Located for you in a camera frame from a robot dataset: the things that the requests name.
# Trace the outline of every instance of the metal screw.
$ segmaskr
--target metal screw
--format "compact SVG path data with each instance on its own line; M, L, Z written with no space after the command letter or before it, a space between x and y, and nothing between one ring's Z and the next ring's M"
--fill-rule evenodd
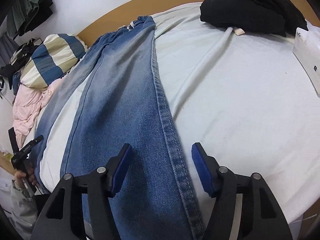
M228 172L228 168L225 167L225 166L221 166L221 167L219 167L219 171L220 171L221 173L227 173L227 172Z
M261 175L260 175L259 173L254 173L254 174L252 175L252 177L253 177L254 179L261 179Z
M67 174L64 174L64 176L63 176L63 178L65 179L65 180L68 180L68 179L71 179L71 174L70 173L67 173Z
M106 171L106 168L105 167L99 167L97 168L97 172L98 173L104 173Z

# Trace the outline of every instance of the tissue box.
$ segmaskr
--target tissue box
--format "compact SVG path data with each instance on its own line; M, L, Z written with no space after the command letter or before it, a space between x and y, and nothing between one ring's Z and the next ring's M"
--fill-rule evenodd
M307 72L320 97L320 39L318 33L297 28L293 53Z

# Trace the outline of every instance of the gray sleeve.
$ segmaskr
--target gray sleeve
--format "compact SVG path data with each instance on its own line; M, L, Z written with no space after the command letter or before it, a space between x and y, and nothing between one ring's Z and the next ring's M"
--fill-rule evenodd
M12 216L9 218L12 225L24 240L29 240L31 232L37 221L36 202L29 197L28 192L22 188L16 188L14 181L11 187Z

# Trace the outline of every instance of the bed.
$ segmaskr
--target bed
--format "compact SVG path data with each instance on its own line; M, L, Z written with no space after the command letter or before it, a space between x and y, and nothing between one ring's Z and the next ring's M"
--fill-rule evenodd
M231 28L200 22L200 4L187 3L152 17L161 83L204 223L214 200L203 191L191 159L195 142L235 173L262 174L291 223L320 197L320 100L292 53L294 37L236 36ZM90 28L79 35L87 45L93 43L86 40L91 39ZM39 163L41 181L49 191L60 180L63 154L88 78L65 104L49 134ZM36 125L26 142L35 132Z

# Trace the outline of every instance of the blue gripper pad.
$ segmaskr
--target blue gripper pad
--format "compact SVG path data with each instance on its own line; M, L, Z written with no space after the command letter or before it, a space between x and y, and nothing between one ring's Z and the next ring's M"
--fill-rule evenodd
M218 178L217 169L219 164L216 159L208 156L200 143L194 143L191 148L193 163L196 166L203 190L210 197L216 197L221 190L222 182Z
M133 157L132 146L129 143L123 145L120 153L111 157L106 165L107 191L109 197L114 197L121 189Z

